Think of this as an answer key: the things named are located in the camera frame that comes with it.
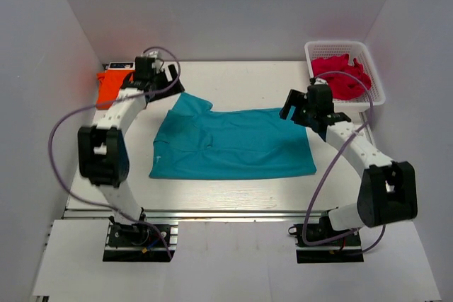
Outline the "teal t-shirt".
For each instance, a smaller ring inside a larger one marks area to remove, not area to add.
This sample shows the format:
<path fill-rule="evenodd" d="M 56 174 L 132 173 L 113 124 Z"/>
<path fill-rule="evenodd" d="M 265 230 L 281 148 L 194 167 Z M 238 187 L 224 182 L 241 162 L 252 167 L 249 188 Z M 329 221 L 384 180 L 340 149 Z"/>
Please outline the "teal t-shirt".
<path fill-rule="evenodd" d="M 262 180 L 313 175 L 306 129 L 279 108 L 215 112 L 188 93 L 167 112 L 149 176 L 167 180 Z"/>

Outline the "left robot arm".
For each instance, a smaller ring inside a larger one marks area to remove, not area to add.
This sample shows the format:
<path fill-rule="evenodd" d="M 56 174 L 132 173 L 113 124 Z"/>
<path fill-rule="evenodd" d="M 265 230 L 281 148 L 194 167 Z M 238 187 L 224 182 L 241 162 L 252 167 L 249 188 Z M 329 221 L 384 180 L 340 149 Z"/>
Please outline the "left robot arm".
<path fill-rule="evenodd" d="M 78 130 L 79 172 L 97 188 L 113 212 L 116 224 L 127 225 L 125 236 L 135 245 L 149 238 L 149 227 L 143 223 L 143 208 L 137 203 L 127 182 L 130 160 L 125 135 L 138 114 L 156 100 L 182 93 L 180 63 L 162 67 L 158 52 L 135 58 L 125 75 L 116 98 L 97 108 L 107 111 L 100 120 Z"/>

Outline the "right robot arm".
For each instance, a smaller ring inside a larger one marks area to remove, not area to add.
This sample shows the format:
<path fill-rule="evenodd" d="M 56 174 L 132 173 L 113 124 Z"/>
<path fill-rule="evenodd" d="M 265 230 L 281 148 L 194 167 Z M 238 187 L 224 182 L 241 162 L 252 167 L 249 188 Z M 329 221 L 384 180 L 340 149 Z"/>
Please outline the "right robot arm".
<path fill-rule="evenodd" d="M 320 218 L 319 234 L 325 243 L 338 243 L 349 230 L 411 220 L 418 215 L 414 167 L 383 154 L 344 112 L 335 112 L 329 85 L 315 83 L 305 93 L 291 90 L 280 117 L 317 133 L 360 176 L 357 201 L 327 211 Z"/>

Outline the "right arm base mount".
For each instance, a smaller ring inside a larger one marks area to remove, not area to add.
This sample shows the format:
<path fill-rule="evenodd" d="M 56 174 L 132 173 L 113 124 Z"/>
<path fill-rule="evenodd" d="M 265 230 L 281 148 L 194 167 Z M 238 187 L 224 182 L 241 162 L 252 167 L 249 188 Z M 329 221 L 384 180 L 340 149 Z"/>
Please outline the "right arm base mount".
<path fill-rule="evenodd" d="M 302 238 L 303 224 L 293 224 L 288 234 L 295 239 L 298 264 L 340 264 L 364 262 L 362 244 L 358 232 L 346 237 L 339 235 L 344 231 L 334 231 L 327 213 L 324 212 L 316 220 L 309 220 L 306 227 L 306 240 L 309 242 L 323 241 L 320 245 L 308 245 Z"/>

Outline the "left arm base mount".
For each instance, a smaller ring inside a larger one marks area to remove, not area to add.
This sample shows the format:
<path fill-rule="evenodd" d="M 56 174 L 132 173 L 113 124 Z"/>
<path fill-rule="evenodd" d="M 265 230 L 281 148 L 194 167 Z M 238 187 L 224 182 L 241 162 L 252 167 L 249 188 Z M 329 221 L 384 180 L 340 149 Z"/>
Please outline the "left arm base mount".
<path fill-rule="evenodd" d="M 109 218 L 109 227 L 103 251 L 104 262 L 170 262 L 166 241 L 171 256 L 177 245 L 178 226 L 176 224 L 157 224 L 153 228 L 143 225 L 123 225 Z"/>

